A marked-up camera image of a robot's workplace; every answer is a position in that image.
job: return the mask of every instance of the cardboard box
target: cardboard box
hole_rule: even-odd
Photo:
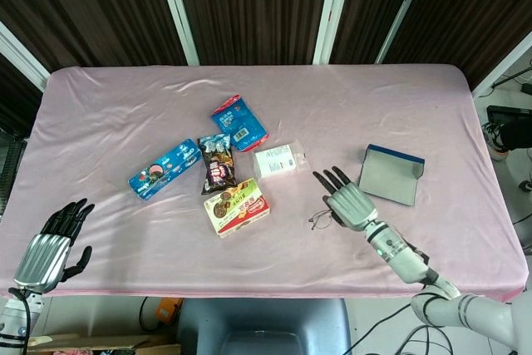
[[[269,205],[255,179],[211,197],[204,202],[216,234],[228,234],[269,214]]]
[[[130,178],[130,186],[139,197],[148,200],[199,160],[200,148],[187,139]]]
[[[80,337],[76,334],[61,334],[32,337],[27,351],[50,354],[55,351],[129,349],[135,350],[136,355],[180,355],[181,346],[174,341],[173,337],[164,335]]]

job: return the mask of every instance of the cookie box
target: cookie box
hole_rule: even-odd
[[[219,237],[225,237],[269,214],[269,205],[255,179],[248,179],[204,202]]]

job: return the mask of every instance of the packaging label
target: packaging label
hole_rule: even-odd
[[[281,145],[270,150],[255,153],[261,177],[280,174],[296,169],[296,161],[293,158],[289,145]]]

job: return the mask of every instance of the snack package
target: snack package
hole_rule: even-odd
[[[187,139],[130,178],[129,184],[139,197],[148,200],[199,160],[200,148]]]
[[[240,95],[228,99],[211,118],[223,133],[231,135],[231,144],[238,151],[251,150],[269,137]]]
[[[201,191],[202,195],[236,186],[230,141],[231,136],[227,133],[198,139],[198,145],[207,167],[207,176]]]
[[[204,202],[204,207],[219,237],[269,214],[268,202],[255,179],[248,179],[211,197]]]

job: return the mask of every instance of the orange object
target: orange object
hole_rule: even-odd
[[[155,317],[164,324],[170,324],[174,322],[182,304],[182,298],[162,298],[159,301],[159,307],[155,311]]]

